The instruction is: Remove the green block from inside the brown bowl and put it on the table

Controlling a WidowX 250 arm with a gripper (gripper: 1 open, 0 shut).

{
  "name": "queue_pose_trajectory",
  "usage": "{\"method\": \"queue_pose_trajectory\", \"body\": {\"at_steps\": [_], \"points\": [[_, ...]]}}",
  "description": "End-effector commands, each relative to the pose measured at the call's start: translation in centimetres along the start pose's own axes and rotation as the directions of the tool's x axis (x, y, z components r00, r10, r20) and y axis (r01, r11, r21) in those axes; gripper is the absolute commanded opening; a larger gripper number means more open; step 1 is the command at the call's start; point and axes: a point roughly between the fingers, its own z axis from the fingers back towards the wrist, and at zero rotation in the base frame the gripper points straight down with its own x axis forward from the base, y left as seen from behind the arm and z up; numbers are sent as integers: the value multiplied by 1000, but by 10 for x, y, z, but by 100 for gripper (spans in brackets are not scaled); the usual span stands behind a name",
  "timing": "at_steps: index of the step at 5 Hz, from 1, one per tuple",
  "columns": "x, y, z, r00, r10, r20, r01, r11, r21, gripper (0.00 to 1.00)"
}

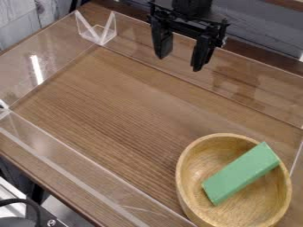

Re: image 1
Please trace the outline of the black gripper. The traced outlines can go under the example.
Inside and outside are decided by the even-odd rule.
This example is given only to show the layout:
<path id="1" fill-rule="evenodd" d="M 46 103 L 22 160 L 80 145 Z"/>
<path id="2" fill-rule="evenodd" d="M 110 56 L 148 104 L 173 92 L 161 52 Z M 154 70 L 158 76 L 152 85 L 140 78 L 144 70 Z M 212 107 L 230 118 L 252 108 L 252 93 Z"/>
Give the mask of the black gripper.
<path id="1" fill-rule="evenodd" d="M 158 59 L 164 59 L 172 52 L 172 33 L 196 39 L 190 59 L 194 72 L 200 71 L 209 62 L 213 48 L 225 44 L 229 22 L 221 14 L 213 12 L 212 2 L 213 0 L 149 0 L 148 2 L 154 54 Z"/>

